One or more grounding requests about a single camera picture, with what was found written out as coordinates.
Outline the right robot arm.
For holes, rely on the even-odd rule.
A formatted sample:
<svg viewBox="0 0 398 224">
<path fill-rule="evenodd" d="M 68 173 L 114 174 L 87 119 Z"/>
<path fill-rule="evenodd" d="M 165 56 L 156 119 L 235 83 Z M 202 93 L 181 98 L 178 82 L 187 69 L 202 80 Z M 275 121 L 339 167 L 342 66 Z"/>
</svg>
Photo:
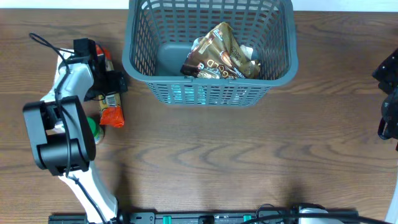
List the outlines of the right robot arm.
<svg viewBox="0 0 398 224">
<path fill-rule="evenodd" d="M 381 104 L 382 117 L 377 134 L 383 140 L 397 139 L 397 49 L 375 69 L 372 77 L 387 95 Z"/>
</svg>

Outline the dried mushroom pouch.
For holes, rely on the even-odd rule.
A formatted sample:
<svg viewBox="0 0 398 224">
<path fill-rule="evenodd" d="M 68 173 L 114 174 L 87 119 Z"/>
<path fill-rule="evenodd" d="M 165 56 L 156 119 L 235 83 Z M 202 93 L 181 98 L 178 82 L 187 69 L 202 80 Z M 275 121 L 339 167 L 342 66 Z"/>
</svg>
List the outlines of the dried mushroom pouch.
<svg viewBox="0 0 398 224">
<path fill-rule="evenodd" d="M 200 41 L 202 40 L 203 37 L 199 37 L 197 39 L 194 40 L 193 45 L 190 49 L 190 53 L 187 55 L 187 57 L 190 56 L 190 54 L 198 47 Z M 253 55 L 253 48 L 251 47 L 247 47 L 245 45 L 240 45 L 239 46 L 240 50 L 243 52 L 243 54 L 245 55 L 246 58 L 248 59 L 252 59 L 252 55 Z"/>
</svg>

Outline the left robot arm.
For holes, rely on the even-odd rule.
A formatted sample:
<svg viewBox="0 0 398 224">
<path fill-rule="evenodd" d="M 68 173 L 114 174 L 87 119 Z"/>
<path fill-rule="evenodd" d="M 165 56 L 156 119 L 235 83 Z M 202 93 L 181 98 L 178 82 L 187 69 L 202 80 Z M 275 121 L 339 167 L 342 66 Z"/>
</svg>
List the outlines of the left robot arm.
<svg viewBox="0 0 398 224">
<path fill-rule="evenodd" d="M 114 93 L 101 46 L 84 38 L 73 50 L 54 47 L 31 33 L 34 41 L 51 48 L 60 59 L 53 87 L 39 101 L 22 109 L 37 167 L 66 183 L 83 205 L 87 223 L 129 223 L 130 216 L 102 182 L 95 166 L 95 138 L 82 104 Z"/>
</svg>

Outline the spaghetti pack orange ends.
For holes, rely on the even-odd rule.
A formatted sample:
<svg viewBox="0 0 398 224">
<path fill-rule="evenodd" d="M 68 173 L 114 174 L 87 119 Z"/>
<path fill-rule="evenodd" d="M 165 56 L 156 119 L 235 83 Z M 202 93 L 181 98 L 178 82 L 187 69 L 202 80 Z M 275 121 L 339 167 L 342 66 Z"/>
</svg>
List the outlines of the spaghetti pack orange ends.
<svg viewBox="0 0 398 224">
<path fill-rule="evenodd" d="M 96 53 L 99 59 L 103 58 L 105 64 L 105 77 L 108 89 L 95 99 L 99 101 L 100 125 L 122 128 L 124 126 L 124 115 L 121 103 L 123 74 L 114 70 L 110 52 L 100 44 L 96 44 Z"/>
</svg>

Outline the Nescafe Gold coffee bag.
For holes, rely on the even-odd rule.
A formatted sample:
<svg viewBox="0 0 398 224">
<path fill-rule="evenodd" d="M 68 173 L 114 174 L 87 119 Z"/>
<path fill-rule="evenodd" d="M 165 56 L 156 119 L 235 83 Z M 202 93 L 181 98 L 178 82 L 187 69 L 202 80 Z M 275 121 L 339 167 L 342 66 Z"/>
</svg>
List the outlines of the Nescafe Gold coffee bag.
<svg viewBox="0 0 398 224">
<path fill-rule="evenodd" d="M 209 79 L 255 79 L 261 70 L 257 59 L 248 59 L 234 38 L 233 28 L 222 22 L 203 36 L 184 61 L 180 72 Z"/>
</svg>

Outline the white teal small packet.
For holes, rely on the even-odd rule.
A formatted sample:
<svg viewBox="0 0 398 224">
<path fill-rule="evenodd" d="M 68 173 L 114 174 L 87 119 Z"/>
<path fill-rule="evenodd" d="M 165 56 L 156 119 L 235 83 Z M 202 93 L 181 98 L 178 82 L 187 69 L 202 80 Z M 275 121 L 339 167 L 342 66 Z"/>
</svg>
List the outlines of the white teal small packet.
<svg viewBox="0 0 398 224">
<path fill-rule="evenodd" d="M 178 105 L 205 105 L 207 96 L 206 86 L 172 85 L 172 97 Z"/>
</svg>

